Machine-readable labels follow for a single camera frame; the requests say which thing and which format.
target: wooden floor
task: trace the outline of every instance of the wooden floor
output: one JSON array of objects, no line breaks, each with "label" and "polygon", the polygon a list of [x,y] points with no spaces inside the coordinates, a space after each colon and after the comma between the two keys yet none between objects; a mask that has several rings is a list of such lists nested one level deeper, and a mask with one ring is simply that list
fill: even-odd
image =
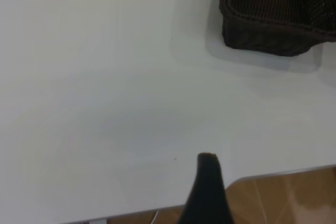
[{"label": "wooden floor", "polygon": [[[336,170],[239,181],[227,190],[236,224],[336,224]],[[174,224],[181,208],[161,210],[155,224]],[[155,212],[108,224],[150,224]]]}]

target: wicker basket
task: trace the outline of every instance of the wicker basket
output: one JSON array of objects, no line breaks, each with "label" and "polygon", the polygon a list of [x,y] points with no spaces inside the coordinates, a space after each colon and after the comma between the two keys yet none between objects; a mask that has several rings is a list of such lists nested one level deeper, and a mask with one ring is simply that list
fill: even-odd
[{"label": "wicker basket", "polygon": [[220,0],[225,44],[296,56],[336,42],[336,0]]}]

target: white tabletop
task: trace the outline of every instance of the white tabletop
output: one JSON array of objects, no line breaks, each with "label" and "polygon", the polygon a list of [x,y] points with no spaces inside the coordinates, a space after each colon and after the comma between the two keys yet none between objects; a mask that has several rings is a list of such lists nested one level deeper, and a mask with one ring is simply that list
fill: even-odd
[{"label": "white tabletop", "polygon": [[336,44],[227,48],[218,0],[0,0],[0,217],[183,204],[200,152],[228,186],[336,164]]}]

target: floor tile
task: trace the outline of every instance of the floor tile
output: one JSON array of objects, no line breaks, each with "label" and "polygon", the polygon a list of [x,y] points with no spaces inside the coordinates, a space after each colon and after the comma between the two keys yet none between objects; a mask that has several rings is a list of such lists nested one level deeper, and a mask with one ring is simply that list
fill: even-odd
[{"label": "floor tile", "polygon": [[234,183],[226,190],[226,196],[236,224],[265,223],[254,180]]},{"label": "floor tile", "polygon": [[155,212],[146,212],[143,214],[115,217],[109,219],[107,224],[150,224]]},{"label": "floor tile", "polygon": [[177,207],[159,211],[155,224],[175,224],[179,220],[183,208]]}]

